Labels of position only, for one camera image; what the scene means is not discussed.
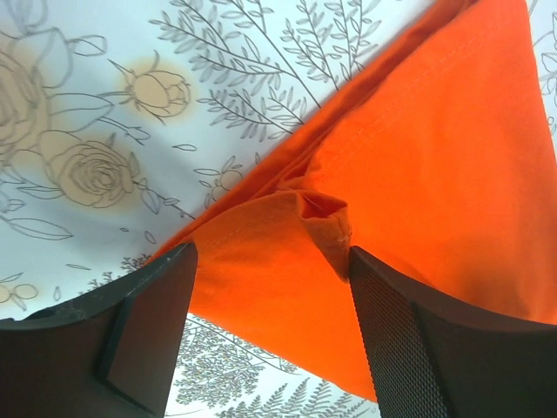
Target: white tablecloth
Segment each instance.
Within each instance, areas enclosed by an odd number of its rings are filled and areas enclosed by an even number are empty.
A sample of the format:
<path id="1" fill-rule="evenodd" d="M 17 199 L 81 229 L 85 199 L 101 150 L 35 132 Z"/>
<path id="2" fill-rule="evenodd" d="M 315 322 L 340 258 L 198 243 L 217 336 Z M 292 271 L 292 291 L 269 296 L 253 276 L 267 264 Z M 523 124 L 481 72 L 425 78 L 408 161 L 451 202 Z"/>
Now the white tablecloth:
<path id="1" fill-rule="evenodd" d="M 0 1 L 0 318 L 141 266 L 432 2 Z M 530 3 L 555 138 L 557 6 Z M 167 414 L 379 411 L 190 315 Z"/>

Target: orange towel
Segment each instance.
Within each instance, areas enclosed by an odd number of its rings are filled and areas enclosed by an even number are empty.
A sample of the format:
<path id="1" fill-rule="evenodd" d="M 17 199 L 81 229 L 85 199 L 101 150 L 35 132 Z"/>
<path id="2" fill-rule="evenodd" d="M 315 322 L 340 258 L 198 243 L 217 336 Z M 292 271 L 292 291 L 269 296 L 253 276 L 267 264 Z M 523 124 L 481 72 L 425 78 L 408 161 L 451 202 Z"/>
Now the orange towel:
<path id="1" fill-rule="evenodd" d="M 557 165 L 524 0 L 438 0 L 160 253 L 192 239 L 193 313 L 371 400 L 349 245 L 557 323 Z"/>

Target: floral pattern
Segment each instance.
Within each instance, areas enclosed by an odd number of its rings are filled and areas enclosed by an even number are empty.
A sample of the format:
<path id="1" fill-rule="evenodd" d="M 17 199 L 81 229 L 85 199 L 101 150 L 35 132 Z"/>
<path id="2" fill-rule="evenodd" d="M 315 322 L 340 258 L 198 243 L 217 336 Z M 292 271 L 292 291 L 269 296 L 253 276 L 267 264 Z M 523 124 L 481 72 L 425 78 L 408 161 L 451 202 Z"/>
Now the floral pattern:
<path id="1" fill-rule="evenodd" d="M 527 2 L 557 140 L 557 9 Z M 432 3 L 0 1 L 0 315 L 141 267 Z M 190 315 L 167 415 L 379 411 Z"/>

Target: cloth fold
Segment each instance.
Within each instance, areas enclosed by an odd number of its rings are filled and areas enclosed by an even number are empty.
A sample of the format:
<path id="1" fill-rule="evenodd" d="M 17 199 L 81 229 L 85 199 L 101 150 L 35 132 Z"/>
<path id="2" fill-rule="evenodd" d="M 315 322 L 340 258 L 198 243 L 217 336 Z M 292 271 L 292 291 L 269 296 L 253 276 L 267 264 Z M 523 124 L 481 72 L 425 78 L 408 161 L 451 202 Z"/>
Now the cloth fold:
<path id="1" fill-rule="evenodd" d="M 370 400 L 350 245 L 557 323 L 557 165 L 525 2 L 438 0 L 158 254 L 190 240 L 194 314 Z"/>

